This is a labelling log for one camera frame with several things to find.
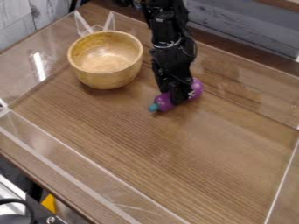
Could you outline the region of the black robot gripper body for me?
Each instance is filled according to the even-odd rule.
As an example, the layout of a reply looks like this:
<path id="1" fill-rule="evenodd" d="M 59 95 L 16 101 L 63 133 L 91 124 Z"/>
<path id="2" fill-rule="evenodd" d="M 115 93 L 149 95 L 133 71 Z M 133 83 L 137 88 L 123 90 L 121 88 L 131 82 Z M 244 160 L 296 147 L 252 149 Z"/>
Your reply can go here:
<path id="1" fill-rule="evenodd" d="M 151 50 L 153 75 L 168 75 L 171 80 L 191 78 L 191 63 L 197 55 L 193 43 L 153 45 Z"/>

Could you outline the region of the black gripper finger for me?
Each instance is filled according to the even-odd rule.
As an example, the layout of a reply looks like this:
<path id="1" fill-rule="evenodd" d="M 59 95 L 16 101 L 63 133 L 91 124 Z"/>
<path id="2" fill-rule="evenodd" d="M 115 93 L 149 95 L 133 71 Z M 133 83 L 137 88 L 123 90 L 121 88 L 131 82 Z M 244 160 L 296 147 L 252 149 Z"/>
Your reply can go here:
<path id="1" fill-rule="evenodd" d="M 161 93 L 165 93 L 169 91 L 169 83 L 171 83 L 171 78 L 168 75 L 160 75 L 157 74 L 155 76 L 155 79 L 156 79 L 156 84 L 157 84 L 157 87 L 159 87 L 159 90 Z"/>
<path id="2" fill-rule="evenodd" d="M 189 98 L 189 92 L 192 91 L 192 78 L 176 79 L 171 80 L 171 101 L 175 106 L 184 103 Z"/>

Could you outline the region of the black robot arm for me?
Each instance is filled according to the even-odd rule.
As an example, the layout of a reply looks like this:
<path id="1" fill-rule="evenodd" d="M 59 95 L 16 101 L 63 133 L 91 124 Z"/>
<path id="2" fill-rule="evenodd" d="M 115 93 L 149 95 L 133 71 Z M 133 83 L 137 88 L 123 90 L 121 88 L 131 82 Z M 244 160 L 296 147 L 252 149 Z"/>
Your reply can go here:
<path id="1" fill-rule="evenodd" d="M 152 69 L 160 92 L 168 93 L 173 105 L 188 100 L 192 91 L 191 64 L 197 47 L 189 33 L 188 10 L 183 0 L 140 0 L 152 31 Z"/>

